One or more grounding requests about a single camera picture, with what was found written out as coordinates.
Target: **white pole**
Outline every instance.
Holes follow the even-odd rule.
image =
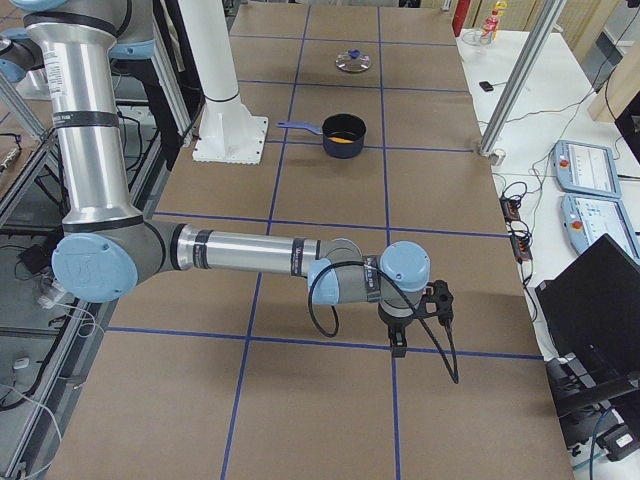
[[[222,2],[179,5],[206,98],[194,160],[260,163],[268,119],[253,117],[240,99]]]

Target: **brown cardboard surface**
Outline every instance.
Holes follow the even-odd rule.
[[[282,140],[284,130],[276,123],[287,119],[293,85],[240,82],[240,98],[252,115],[267,117],[267,140]]]
[[[393,232],[391,239],[421,245],[431,259],[431,279],[449,284],[458,349],[540,354],[508,239],[410,232]],[[431,324],[446,344],[438,322]],[[433,348],[418,323],[408,332],[410,346]]]
[[[292,83],[301,40],[231,37],[238,80]]]
[[[107,334],[49,480],[219,475],[243,343]]]
[[[382,152],[328,156],[321,145],[287,145],[274,218],[385,226]]]
[[[382,41],[455,45],[452,19],[437,8],[381,8]]]
[[[572,479],[544,363],[436,355],[397,362],[403,478]]]
[[[378,12],[368,7],[311,7],[307,38],[378,41]]]
[[[382,55],[385,88],[469,90],[455,46],[386,44]]]
[[[238,11],[232,35],[302,38],[307,8],[291,3],[248,2]]]
[[[227,478],[394,477],[386,352],[252,343]]]
[[[505,234],[491,168],[474,153],[387,152],[393,227]]]
[[[195,162],[184,148],[158,205],[158,211],[269,217],[281,145],[265,145],[259,165]]]
[[[385,90],[387,146],[473,151],[480,129],[468,93]]]

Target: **electronic device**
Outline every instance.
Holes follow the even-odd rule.
[[[622,201],[566,194],[562,212],[569,239],[578,253],[608,233],[630,257],[640,262],[640,245]]]
[[[479,85],[480,88],[485,92],[493,92],[493,85],[491,85],[489,82],[480,82]]]
[[[640,371],[640,265],[609,235],[536,294],[558,353],[575,354],[592,388]],[[637,438],[640,391],[607,398]]]
[[[608,147],[560,140],[553,149],[560,187],[566,192],[620,198],[620,182]]]

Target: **bottle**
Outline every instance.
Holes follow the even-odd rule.
[[[487,17],[482,26],[480,34],[480,44],[489,45],[493,41],[493,37],[498,29],[498,10],[492,10],[491,15]]]

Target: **power strip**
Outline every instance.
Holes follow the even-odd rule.
[[[505,222],[517,222],[520,220],[520,212],[518,212],[513,200],[504,197],[500,198],[500,208]]]

